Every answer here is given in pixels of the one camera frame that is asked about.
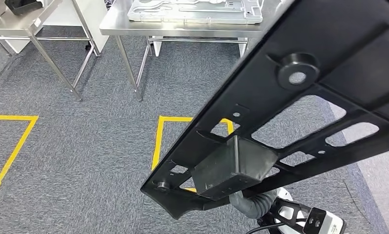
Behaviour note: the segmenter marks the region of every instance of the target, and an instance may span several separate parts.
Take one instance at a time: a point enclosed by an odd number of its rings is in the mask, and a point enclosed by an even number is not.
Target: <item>yellow square marking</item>
[[[153,160],[151,164],[151,170],[153,171],[155,167],[158,165],[160,161],[160,149],[161,149],[161,140],[163,138],[163,128],[165,122],[191,122],[192,117],[168,117],[168,116],[160,116],[158,119],[158,127],[156,133],[156,142],[155,149],[153,154]],[[224,118],[220,121],[220,123],[227,124],[227,132],[229,134],[234,132],[233,122]],[[186,190],[196,192],[195,188],[185,188]]]
[[[12,165],[13,161],[15,160],[16,156],[18,155],[19,150],[22,148],[22,145],[26,141],[26,138],[29,135],[30,131],[32,130],[33,126],[35,125],[36,120],[38,120],[38,116],[0,116],[0,120],[29,121],[29,125],[27,126],[19,142],[16,144],[15,149],[13,150],[10,157],[7,159],[5,165],[3,166],[0,172],[0,184],[1,184],[2,179],[4,178],[10,166]]]

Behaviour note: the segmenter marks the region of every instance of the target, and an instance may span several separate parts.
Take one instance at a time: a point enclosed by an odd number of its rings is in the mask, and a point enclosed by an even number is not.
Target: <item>black cable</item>
[[[276,223],[276,224],[272,224],[272,225],[258,227],[258,228],[254,228],[254,229],[250,230],[246,234],[252,234],[252,233],[255,233],[255,232],[258,232],[261,230],[265,230],[265,229],[269,229],[269,228],[277,228],[277,227],[284,226],[284,225],[285,225],[284,223]]]

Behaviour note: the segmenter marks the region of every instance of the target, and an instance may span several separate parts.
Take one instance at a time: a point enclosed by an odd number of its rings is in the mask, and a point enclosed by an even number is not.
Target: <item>gray hose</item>
[[[265,215],[278,195],[278,189],[259,194],[250,198],[244,198],[242,191],[229,196],[230,203],[238,211],[248,218],[260,218]]]

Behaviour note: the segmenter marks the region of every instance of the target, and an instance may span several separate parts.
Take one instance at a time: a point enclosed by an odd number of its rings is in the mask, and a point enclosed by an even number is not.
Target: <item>stainless steel table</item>
[[[127,13],[132,0],[116,0],[100,25],[103,35],[115,36],[125,62],[127,76],[133,86],[137,100],[143,97],[139,90],[145,60],[152,54],[152,41],[214,42],[246,44],[250,38],[260,38],[275,23],[277,18],[294,0],[264,0],[262,7],[263,22],[260,24],[210,24],[210,23],[172,23],[172,22],[135,22],[128,19]],[[134,79],[131,65],[121,36],[146,36],[147,46],[137,79]],[[156,39],[150,36],[176,37]],[[182,39],[178,37],[236,38],[236,39]]]
[[[89,28],[83,18],[83,15],[79,9],[76,0],[71,0],[75,8],[76,13],[82,23],[86,37],[83,38],[68,38],[68,37],[36,37],[35,34],[42,28],[43,22],[51,15],[52,12],[58,7],[62,0],[53,0],[46,7],[41,9],[23,14],[21,16],[15,16],[9,9],[3,14],[0,14],[0,40],[11,39],[11,40],[30,40],[36,46],[36,48],[43,55],[45,60],[49,63],[58,77],[68,87],[68,89],[74,94],[77,100],[81,100],[81,96],[75,89],[82,73],[91,57],[92,53],[96,56],[100,55],[100,51],[97,49],[94,39],[89,31]],[[85,57],[82,66],[78,74],[76,75],[74,82],[71,83],[55,64],[55,62],[48,55],[44,47],[39,42],[40,40],[71,40],[71,41],[88,41],[91,44],[91,48]]]

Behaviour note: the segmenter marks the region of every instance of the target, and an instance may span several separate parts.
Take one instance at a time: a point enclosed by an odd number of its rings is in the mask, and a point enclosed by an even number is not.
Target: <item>metal tray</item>
[[[256,24],[262,22],[257,0],[135,0],[133,21]]]

